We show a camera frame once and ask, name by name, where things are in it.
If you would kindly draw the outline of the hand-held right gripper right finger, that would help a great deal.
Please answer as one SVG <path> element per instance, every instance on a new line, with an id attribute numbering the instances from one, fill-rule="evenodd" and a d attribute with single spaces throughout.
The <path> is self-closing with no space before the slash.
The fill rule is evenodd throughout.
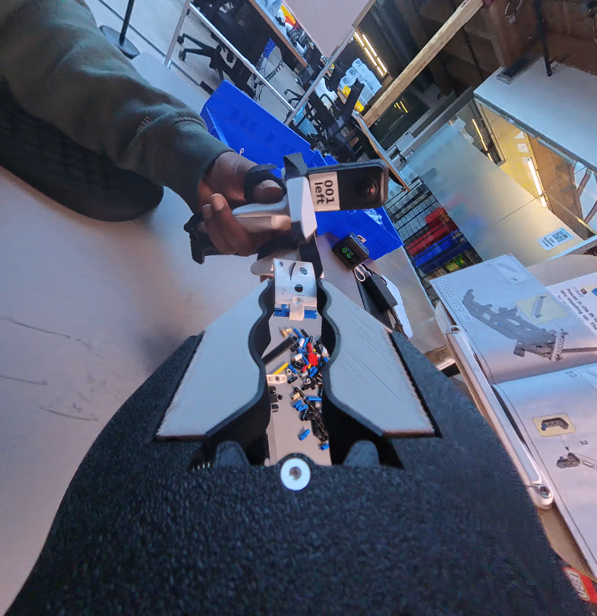
<path id="1" fill-rule="evenodd" d="M 380 437 L 434 435 L 392 331 L 328 281 L 318 291 L 332 404 Z"/>

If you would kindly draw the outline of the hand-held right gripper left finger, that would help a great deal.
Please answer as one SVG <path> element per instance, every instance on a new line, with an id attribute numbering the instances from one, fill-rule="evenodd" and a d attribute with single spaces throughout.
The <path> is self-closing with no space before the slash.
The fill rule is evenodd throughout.
<path id="1" fill-rule="evenodd" d="M 273 301 L 273 282 L 262 282 L 203 330 L 158 439 L 211 439 L 259 402 Z"/>

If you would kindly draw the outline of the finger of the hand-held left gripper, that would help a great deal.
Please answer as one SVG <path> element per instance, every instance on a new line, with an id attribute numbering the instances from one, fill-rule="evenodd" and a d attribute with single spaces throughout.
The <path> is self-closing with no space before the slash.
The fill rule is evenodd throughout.
<path id="1" fill-rule="evenodd" d="M 287 248 L 296 251 L 301 261 L 311 263 L 319 280 L 324 271 L 316 241 L 318 224 L 308 178 L 287 174 L 285 181 L 291 222 Z"/>

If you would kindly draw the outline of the pile of small brick parts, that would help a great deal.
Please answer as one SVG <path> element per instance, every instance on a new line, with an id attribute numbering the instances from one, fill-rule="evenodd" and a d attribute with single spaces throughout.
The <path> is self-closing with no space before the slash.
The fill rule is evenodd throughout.
<path id="1" fill-rule="evenodd" d="M 299 337 L 299 342 L 292 358 L 294 376 L 289 381 L 289 398 L 291 407 L 302 423 L 298 438 L 302 442 L 307 436 L 313 436 L 318 441 L 318 449 L 327 452 L 330 448 L 330 437 L 322 414 L 323 369 L 330 356 L 320 338 L 308 334 L 303 328 L 292 329 Z"/>

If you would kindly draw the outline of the white spotted panel piece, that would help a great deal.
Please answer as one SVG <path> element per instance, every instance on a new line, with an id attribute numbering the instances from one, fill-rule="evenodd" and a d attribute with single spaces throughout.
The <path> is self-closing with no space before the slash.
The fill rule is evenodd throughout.
<path id="1" fill-rule="evenodd" d="M 315 320 L 317 284 L 312 263 L 282 254 L 255 261 L 250 271 L 274 283 L 274 315 L 292 321 Z"/>

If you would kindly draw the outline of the person's left forearm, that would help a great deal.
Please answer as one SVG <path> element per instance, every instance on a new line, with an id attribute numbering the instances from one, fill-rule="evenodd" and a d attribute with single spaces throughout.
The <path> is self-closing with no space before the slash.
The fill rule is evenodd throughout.
<path id="1" fill-rule="evenodd" d="M 0 1 L 0 89 L 79 146 L 205 202 L 229 148 L 189 106 L 151 85 L 78 1 Z"/>

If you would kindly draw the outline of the grey desk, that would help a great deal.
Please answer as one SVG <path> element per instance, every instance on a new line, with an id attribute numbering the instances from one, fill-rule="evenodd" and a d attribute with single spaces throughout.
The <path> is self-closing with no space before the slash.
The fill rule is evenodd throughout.
<path id="1" fill-rule="evenodd" d="M 190 335 L 259 284 L 254 256 L 192 261 L 191 212 L 100 222 L 0 166 L 0 615 L 95 438 Z"/>

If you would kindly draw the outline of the printed task sheet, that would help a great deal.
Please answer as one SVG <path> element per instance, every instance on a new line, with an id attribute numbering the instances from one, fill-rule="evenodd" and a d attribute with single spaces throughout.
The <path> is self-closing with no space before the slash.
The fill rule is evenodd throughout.
<path id="1" fill-rule="evenodd" d="M 597 272 L 549 285 L 547 289 L 597 334 Z"/>

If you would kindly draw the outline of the person's left hand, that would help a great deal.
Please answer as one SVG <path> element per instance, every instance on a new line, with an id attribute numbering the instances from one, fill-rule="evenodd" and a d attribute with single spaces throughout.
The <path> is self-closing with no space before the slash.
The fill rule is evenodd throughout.
<path id="1" fill-rule="evenodd" d="M 243 183 L 253 166 L 252 161 L 228 151 L 215 160 L 200 183 L 198 208 L 203 215 L 203 229 L 222 254 L 253 255 L 274 236 L 273 232 L 249 233 L 232 213 L 233 208 L 247 203 Z"/>

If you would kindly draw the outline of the dark standing table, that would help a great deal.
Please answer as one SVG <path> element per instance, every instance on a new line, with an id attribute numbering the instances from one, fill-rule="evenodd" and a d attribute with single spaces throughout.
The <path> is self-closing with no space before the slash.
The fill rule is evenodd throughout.
<path id="1" fill-rule="evenodd" d="M 374 138 L 374 136 L 372 135 L 369 127 L 367 126 L 366 122 L 364 121 L 364 118 L 358 112 L 356 112 L 355 110 L 352 112 L 352 117 L 353 117 L 357 127 L 360 129 L 360 131 L 364 134 L 364 136 L 366 137 L 366 139 L 370 143 L 370 145 L 371 145 L 372 149 L 374 150 L 374 152 L 378 155 L 378 157 L 382 161 L 384 161 L 387 164 L 390 176 L 395 180 L 395 182 L 397 184 L 399 184 L 401 187 L 403 187 L 405 192 L 409 193 L 410 192 L 409 186 L 402 179 L 398 169 L 396 168 L 394 162 L 392 161 L 392 159 L 388 155 L 387 151 L 382 148 L 382 146 L 379 144 L 379 142 L 376 140 L 376 138 Z"/>

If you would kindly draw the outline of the black device green display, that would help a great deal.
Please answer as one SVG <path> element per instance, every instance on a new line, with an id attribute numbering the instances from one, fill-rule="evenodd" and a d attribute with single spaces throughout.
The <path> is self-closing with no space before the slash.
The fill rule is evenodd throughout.
<path id="1" fill-rule="evenodd" d="M 332 247 L 333 254 L 348 269 L 355 269 L 369 258 L 369 249 L 354 233 L 349 233 Z"/>

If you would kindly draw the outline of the black power adapter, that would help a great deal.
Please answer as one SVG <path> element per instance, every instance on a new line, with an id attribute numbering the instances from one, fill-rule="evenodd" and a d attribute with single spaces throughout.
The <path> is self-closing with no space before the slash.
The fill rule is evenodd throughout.
<path id="1" fill-rule="evenodd" d="M 362 286 L 380 312 L 392 311 L 398 305 L 398 301 L 386 281 L 378 274 L 366 275 Z"/>

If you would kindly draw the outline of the stack of clear bins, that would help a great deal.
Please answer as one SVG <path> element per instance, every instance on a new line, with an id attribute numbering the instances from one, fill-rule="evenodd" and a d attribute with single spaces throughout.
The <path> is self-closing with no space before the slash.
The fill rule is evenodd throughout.
<path id="1" fill-rule="evenodd" d="M 381 83 L 376 75 L 371 71 L 370 66 L 364 64 L 361 59 L 356 58 L 352 62 L 351 66 L 347 68 L 344 75 L 340 78 L 340 83 L 334 91 L 336 93 L 342 93 L 344 97 L 348 97 L 351 88 L 357 81 L 363 84 L 364 88 L 359 94 L 355 105 L 355 110 L 358 112 L 363 112 L 364 108 L 370 104 L 372 98 L 381 89 Z"/>

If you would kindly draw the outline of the white paper sign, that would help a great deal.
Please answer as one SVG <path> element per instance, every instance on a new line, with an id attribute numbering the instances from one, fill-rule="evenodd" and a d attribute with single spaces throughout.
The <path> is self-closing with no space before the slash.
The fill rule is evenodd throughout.
<path id="1" fill-rule="evenodd" d="M 545 251 L 551 251 L 562 244 L 575 239 L 577 239 L 576 235 L 572 234 L 564 227 L 559 227 L 554 231 L 538 238 L 537 242 Z"/>

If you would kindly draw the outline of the black floor stand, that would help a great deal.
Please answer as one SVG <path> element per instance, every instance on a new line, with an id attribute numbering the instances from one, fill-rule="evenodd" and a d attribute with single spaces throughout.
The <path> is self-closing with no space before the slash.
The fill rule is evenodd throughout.
<path id="1" fill-rule="evenodd" d="M 134 4 L 135 1 L 127 2 L 125 15 L 120 31 L 117 31 L 108 25 L 102 25 L 99 27 L 106 39 L 110 41 L 114 46 L 116 46 L 123 53 L 123 55 L 125 55 L 130 60 L 133 60 L 140 54 L 138 48 L 127 38 L 127 31 L 130 25 L 130 19 L 132 16 Z"/>

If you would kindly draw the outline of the toy truck set box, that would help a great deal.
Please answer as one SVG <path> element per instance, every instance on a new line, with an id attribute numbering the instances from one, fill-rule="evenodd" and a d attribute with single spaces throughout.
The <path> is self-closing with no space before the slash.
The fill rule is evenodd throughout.
<path id="1" fill-rule="evenodd" d="M 563 566 L 562 570 L 579 599 L 591 608 L 597 609 L 597 582 L 573 567 Z"/>

